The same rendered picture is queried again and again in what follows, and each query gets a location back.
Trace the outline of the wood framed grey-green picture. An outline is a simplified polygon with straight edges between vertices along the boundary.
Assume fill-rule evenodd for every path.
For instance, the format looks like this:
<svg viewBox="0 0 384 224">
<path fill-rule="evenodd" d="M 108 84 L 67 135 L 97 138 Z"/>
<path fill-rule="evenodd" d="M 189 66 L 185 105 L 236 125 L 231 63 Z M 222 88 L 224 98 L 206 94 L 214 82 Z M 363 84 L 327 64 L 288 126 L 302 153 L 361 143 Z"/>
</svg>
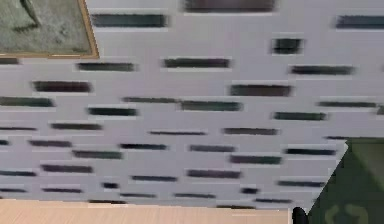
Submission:
<svg viewBox="0 0 384 224">
<path fill-rule="evenodd" d="M 98 57 L 86 0 L 0 0 L 0 58 Z"/>
</svg>

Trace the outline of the dark green bin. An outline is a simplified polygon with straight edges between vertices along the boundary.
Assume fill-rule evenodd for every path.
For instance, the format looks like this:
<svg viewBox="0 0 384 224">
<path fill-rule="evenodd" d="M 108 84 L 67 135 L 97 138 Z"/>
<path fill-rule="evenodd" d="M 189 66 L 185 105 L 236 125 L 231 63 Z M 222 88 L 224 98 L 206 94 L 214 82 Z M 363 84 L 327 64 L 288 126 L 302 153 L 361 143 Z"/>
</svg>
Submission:
<svg viewBox="0 0 384 224">
<path fill-rule="evenodd" d="M 350 138 L 309 224 L 384 224 L 384 138 Z"/>
</svg>

